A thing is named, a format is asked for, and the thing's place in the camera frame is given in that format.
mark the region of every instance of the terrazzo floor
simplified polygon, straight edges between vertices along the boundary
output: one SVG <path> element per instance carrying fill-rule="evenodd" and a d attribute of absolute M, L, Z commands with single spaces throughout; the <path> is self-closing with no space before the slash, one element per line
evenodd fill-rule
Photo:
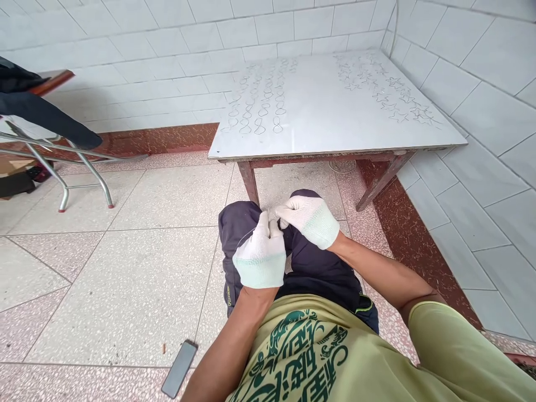
<path fill-rule="evenodd" d="M 0 201 L 2 401 L 168 400 L 160 387 L 182 341 L 199 344 L 191 375 L 226 321 L 217 216 L 247 199 L 238 168 L 201 151 L 99 169 L 113 209 L 99 188 L 87 188 L 59 214 L 53 179 Z M 84 167 L 60 173 L 69 184 L 95 182 Z M 315 190 L 348 235 L 392 256 L 373 206 L 355 211 L 365 191 L 358 171 L 339 175 L 317 162 L 256 176 L 263 209 L 293 190 Z M 364 289 L 381 336 L 417 363 L 400 315 Z M 536 356 L 534 346 L 487 336 L 505 352 Z"/>

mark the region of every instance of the white glove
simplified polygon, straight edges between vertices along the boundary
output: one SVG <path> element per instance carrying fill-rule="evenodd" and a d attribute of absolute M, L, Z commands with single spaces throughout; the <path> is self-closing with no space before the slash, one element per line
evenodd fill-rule
<path fill-rule="evenodd" d="M 283 233 L 277 221 L 268 223 L 268 212 L 262 212 L 251 237 L 233 255 L 242 285 L 253 289 L 282 286 L 285 260 Z"/>
<path fill-rule="evenodd" d="M 281 229 L 291 224 L 321 250 L 331 246 L 339 234 L 339 223 L 322 198 L 295 195 L 276 207 L 275 214 L 281 218 Z"/>

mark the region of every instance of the green graphic print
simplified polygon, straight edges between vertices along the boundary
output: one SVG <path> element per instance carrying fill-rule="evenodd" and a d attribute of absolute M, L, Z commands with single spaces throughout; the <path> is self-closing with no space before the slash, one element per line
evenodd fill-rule
<path fill-rule="evenodd" d="M 285 401 L 295 390 L 300 402 L 326 401 L 348 356 L 342 344 L 347 335 L 346 328 L 318 321 L 313 311 L 289 313 L 229 401 Z"/>

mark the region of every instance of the wooden table leg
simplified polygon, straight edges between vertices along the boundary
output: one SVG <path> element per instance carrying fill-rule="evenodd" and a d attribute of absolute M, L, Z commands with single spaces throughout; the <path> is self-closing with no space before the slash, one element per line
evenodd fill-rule
<path fill-rule="evenodd" d="M 253 201 L 255 204 L 259 204 L 259 194 L 257 192 L 257 182 L 255 181 L 255 171 L 251 167 L 249 161 L 246 162 L 236 162 L 238 168 L 240 169 L 240 174 L 242 175 L 242 180 L 246 186 L 247 196 L 250 198 L 250 201 Z"/>
<path fill-rule="evenodd" d="M 398 173 L 400 168 L 402 168 L 402 166 L 404 166 L 404 164 L 411 159 L 413 155 L 415 155 L 415 152 L 406 152 L 403 155 L 397 155 L 393 160 L 391 160 L 391 163 L 389 163 L 389 166 L 385 171 L 378 172 L 370 186 L 356 204 L 356 210 L 358 212 L 364 210 L 367 205 L 369 205 L 372 200 L 374 200 L 374 198 L 381 193 L 384 187 L 391 181 L 395 174 Z"/>

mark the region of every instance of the white tiled wall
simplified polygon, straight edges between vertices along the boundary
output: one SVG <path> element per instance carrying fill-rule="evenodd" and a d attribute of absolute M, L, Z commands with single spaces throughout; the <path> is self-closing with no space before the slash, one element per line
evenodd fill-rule
<path fill-rule="evenodd" d="M 399 3 L 392 60 L 469 143 L 399 180 L 484 327 L 536 341 L 536 1 Z"/>
<path fill-rule="evenodd" d="M 0 0 L 0 55 L 36 72 L 71 69 L 46 99 L 97 132 L 218 122 L 247 62 L 378 49 L 394 4 Z"/>

